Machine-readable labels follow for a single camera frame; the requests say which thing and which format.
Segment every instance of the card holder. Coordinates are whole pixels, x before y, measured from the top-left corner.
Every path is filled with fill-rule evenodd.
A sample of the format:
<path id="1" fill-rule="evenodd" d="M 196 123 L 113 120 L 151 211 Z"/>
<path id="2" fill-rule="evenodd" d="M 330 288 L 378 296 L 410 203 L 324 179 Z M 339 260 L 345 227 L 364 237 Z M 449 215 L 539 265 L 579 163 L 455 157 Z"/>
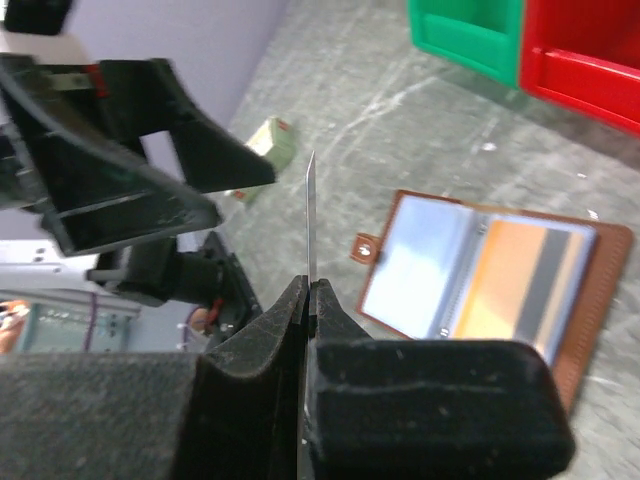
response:
<path id="1" fill-rule="evenodd" d="M 438 226 L 441 224 L 437 223 L 437 216 L 426 215 L 420 221 L 420 215 L 414 212 L 412 218 L 416 220 L 414 223 L 418 226 L 414 226 L 413 230 L 408 229 L 413 232 L 414 237 L 418 236 L 416 231 L 420 231 L 419 225 L 425 225 L 427 220 L 429 220 L 426 223 L 429 231 L 437 233 L 438 229 L 442 228 L 449 235 L 448 237 L 443 235 L 443 238 L 447 240 L 436 245 L 440 250 L 435 248 L 427 251 L 431 252 L 431 256 L 424 251 L 422 254 L 418 254 L 415 249 L 413 256 L 410 256 L 412 261 L 421 260 L 423 263 L 430 264 L 431 271 L 437 272 L 437 275 L 433 277 L 436 280 L 429 280 L 428 275 L 424 275 L 424 273 L 421 275 L 416 273 L 416 270 L 419 269 L 414 268 L 412 275 L 396 278 L 395 282 L 393 275 L 389 275 L 385 280 L 389 288 L 379 288 L 374 293 L 371 286 L 374 283 L 378 266 L 389 258 L 390 244 L 388 241 L 394 233 L 394 225 L 397 225 L 396 219 L 401 215 L 403 206 L 407 205 L 408 198 L 420 199 L 422 202 L 430 202 L 434 205 L 442 206 L 445 204 L 449 207 L 456 207 L 450 208 L 448 211 L 456 212 L 453 216 L 458 219 L 456 220 L 458 223 L 452 220 L 445 222 L 443 225 L 448 225 L 449 230 L 447 230 L 447 228 Z M 421 205 L 421 203 L 413 201 L 413 205 Z M 482 312 L 482 303 L 487 303 L 491 298 L 491 295 L 479 295 L 478 291 L 481 290 L 479 287 L 476 287 L 478 291 L 474 293 L 472 283 L 473 279 L 477 277 L 477 270 L 480 269 L 480 264 L 483 261 L 482 257 L 487 256 L 485 254 L 488 243 L 490 243 L 488 239 L 492 228 L 498 225 L 498 230 L 503 229 L 505 223 L 511 224 L 509 228 L 517 227 L 516 230 L 520 230 L 521 239 L 511 241 L 514 247 L 511 260 L 502 258 L 501 262 L 504 267 L 515 269 L 516 272 L 528 270 L 529 273 L 524 275 L 524 278 L 528 276 L 529 281 L 524 284 L 521 282 L 519 285 L 506 285 L 512 289 L 510 291 L 519 293 L 515 296 L 515 301 L 512 301 L 513 299 L 509 298 L 509 295 L 498 296 L 498 299 L 507 298 L 507 301 L 498 307 L 506 309 L 503 311 L 510 313 L 503 314 L 502 320 L 493 323 L 492 328 L 502 329 L 502 333 L 493 331 L 489 334 L 492 335 L 492 338 L 496 336 L 515 338 L 537 348 L 552 367 L 560 396 L 567 410 L 570 410 L 633 243 L 631 230 L 623 225 L 507 207 L 480 205 L 452 198 L 399 190 L 396 192 L 391 213 L 382 235 L 377 237 L 370 234 L 358 234 L 353 244 L 351 258 L 369 266 L 365 287 L 362 290 L 356 311 L 406 338 L 449 338 L 452 340 L 469 337 L 486 338 L 487 333 L 482 332 L 484 329 L 479 327 L 479 323 L 469 321 L 469 318 L 473 319 L 474 316 L 463 310 L 466 308 L 473 311 L 472 307 L 475 305 L 477 315 L 478 311 Z M 519 224 L 525 224 L 527 227 L 523 229 Z M 451 231 L 455 230 L 454 227 L 458 229 L 459 235 L 458 237 L 454 235 L 454 238 L 451 239 Z M 544 239 L 540 231 L 546 231 Z M 551 235 L 551 237 L 555 237 L 555 240 L 552 239 L 551 246 L 548 247 L 547 253 L 544 253 L 549 231 L 556 231 Z M 414 243 L 414 246 L 420 245 L 420 241 L 415 239 Z M 444 245 L 449 245 L 449 250 L 455 250 L 456 254 L 449 254 L 449 256 L 442 254 Z M 495 251 L 502 252 L 499 257 L 505 256 L 504 248 L 496 249 L 495 245 L 493 248 Z M 524 250 L 527 248 L 530 250 L 529 254 L 524 255 Z M 531 254 L 532 251 L 537 252 L 537 255 Z M 524 258 L 529 258 L 529 263 L 523 262 Z M 502 277 L 507 279 L 513 276 L 513 273 L 505 274 L 503 272 L 502 274 Z M 429 293 L 434 286 L 436 292 L 442 292 L 442 297 L 435 299 L 437 295 Z M 404 292 L 404 297 L 400 297 L 404 299 L 403 302 L 395 301 L 393 292 Z M 486 292 L 491 292 L 491 289 L 485 288 Z M 398 321 L 393 324 L 393 322 L 389 323 L 384 318 L 380 318 L 380 312 L 376 309 L 363 308 L 366 305 L 372 305 L 370 298 L 374 296 L 380 297 L 378 305 L 384 307 L 388 316 L 393 312 L 396 314 L 400 312 L 396 317 L 401 319 L 400 324 Z M 519 320 L 523 316 L 521 313 L 525 309 L 528 298 L 531 300 L 529 300 L 530 305 L 527 308 L 534 309 L 535 307 L 537 313 L 534 311 L 533 314 L 527 316 L 536 319 L 536 321 L 521 324 Z M 430 304 L 428 309 L 431 312 L 430 315 L 424 315 L 424 312 L 421 311 L 422 305 L 426 303 Z M 482 319 L 486 318 L 486 315 L 477 315 L 477 317 Z M 409 334 L 401 331 L 406 331 L 406 325 L 416 322 L 416 319 L 423 322 L 422 328 L 413 327 L 414 330 L 409 331 Z"/>
<path id="2" fill-rule="evenodd" d="M 471 208 L 403 198 L 362 312 L 410 338 L 427 338 L 445 314 L 477 222 Z"/>
<path id="3" fill-rule="evenodd" d="M 461 273 L 449 338 L 518 340 L 553 365 L 596 230 L 504 214 L 485 214 L 483 225 Z"/>

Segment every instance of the brown leather card holder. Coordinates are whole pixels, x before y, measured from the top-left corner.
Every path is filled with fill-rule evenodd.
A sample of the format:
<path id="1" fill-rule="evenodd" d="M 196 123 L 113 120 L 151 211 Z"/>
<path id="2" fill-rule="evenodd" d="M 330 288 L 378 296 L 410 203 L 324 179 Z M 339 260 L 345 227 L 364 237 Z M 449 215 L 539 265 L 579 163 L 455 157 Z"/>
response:
<path id="1" fill-rule="evenodd" d="M 567 410 L 571 410 L 582 376 L 589 364 L 598 334 L 607 317 L 607 312 L 615 294 L 618 280 L 622 275 L 629 251 L 633 244 L 632 231 L 623 225 L 601 223 L 529 210 L 479 205 L 452 198 L 399 190 L 394 197 L 391 213 L 382 235 L 376 237 L 370 234 L 358 233 L 351 249 L 351 258 L 353 260 L 369 266 L 365 287 L 360 295 L 356 310 L 361 315 L 376 322 L 379 322 L 379 320 L 363 313 L 363 302 L 371 284 L 376 260 L 380 252 L 384 249 L 385 241 L 397 213 L 398 205 L 405 195 L 450 202 L 485 213 L 516 214 L 524 217 L 588 225 L 596 230 L 597 238 L 589 257 L 590 260 L 582 277 L 577 298 L 573 304 L 567 327 L 563 334 L 554 364 L 552 365 L 553 375 L 562 401 Z"/>

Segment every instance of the black plastic part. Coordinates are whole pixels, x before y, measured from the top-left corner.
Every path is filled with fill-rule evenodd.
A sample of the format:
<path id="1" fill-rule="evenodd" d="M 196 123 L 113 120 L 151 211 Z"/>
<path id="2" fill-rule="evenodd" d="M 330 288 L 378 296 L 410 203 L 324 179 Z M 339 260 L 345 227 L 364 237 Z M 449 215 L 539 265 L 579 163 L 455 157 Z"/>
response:
<path id="1" fill-rule="evenodd" d="M 225 331 L 218 335 L 218 340 L 224 341 L 262 315 L 262 307 L 240 261 L 226 248 L 218 232 L 209 233 L 201 253 L 208 259 L 217 260 L 222 269 L 222 283 L 217 295 L 224 303 L 217 323 L 225 325 Z"/>
<path id="2" fill-rule="evenodd" d="M 169 61 L 99 63 L 116 138 L 166 130 L 186 183 L 202 193 L 276 181 L 273 166 L 209 120 L 189 98 Z"/>
<path id="3" fill-rule="evenodd" d="M 120 297 L 159 307 L 168 300 L 210 305 L 222 291 L 223 269 L 195 252 L 178 252 L 175 237 L 102 255 L 89 280 Z"/>
<path id="4" fill-rule="evenodd" d="M 295 277 L 270 309 L 209 350 L 221 373 L 206 388 L 219 414 L 186 425 L 202 439 L 185 442 L 190 478 L 298 478 L 308 309 L 307 279 Z"/>
<path id="5" fill-rule="evenodd" d="M 209 200 L 110 140 L 53 90 L 32 57 L 0 55 L 21 182 L 65 255 L 100 253 L 216 225 Z"/>
<path id="6" fill-rule="evenodd" d="M 4 29 L 30 35 L 58 35 L 73 6 L 72 0 L 9 0 Z"/>
<path id="7" fill-rule="evenodd" d="M 310 351 L 317 479 L 542 480 L 571 461 L 551 373 L 524 344 L 320 340 Z"/>
<path id="8" fill-rule="evenodd" d="M 316 286 L 316 319 L 311 333 L 321 340 L 357 340 L 371 338 L 345 313 L 329 280 L 320 279 Z"/>
<path id="9" fill-rule="evenodd" d="M 219 408 L 191 408 L 207 381 L 201 365 L 196 355 L 166 352 L 6 355 L 2 478 L 171 478 L 185 422 Z"/>
<path id="10" fill-rule="evenodd" d="M 30 205 L 31 202 L 20 185 L 21 169 L 11 142 L 0 128 L 0 210 L 25 208 Z"/>
<path id="11" fill-rule="evenodd" d="M 12 122 L 5 130 L 23 167 L 23 196 L 64 255 L 214 227 L 221 217 L 201 192 L 275 180 L 268 162 L 197 110 L 168 62 L 101 67 L 102 77 L 95 68 L 80 70 L 95 89 L 57 91 L 51 75 L 80 67 L 0 54 L 0 93 Z M 162 129 L 192 185 L 148 165 L 140 137 Z"/>

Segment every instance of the gray floor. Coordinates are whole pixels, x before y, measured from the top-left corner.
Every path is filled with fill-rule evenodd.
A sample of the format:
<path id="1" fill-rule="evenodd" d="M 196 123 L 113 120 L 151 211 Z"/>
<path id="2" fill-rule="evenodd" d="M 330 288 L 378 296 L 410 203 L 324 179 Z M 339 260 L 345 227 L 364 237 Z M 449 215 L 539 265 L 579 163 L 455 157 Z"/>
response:
<path id="1" fill-rule="evenodd" d="M 398 188 L 640 233 L 640 141 L 416 51 L 403 0 L 292 1 L 233 124 L 248 138 L 278 114 L 299 132 L 300 154 L 280 183 L 228 224 L 265 305 L 305 272 L 312 149 L 319 273 L 348 311 L 365 277 L 348 258 L 353 237 L 380 232 Z M 565 478 L 640 477 L 638 259 L 634 250 L 585 379 L 573 417 L 579 454 Z"/>

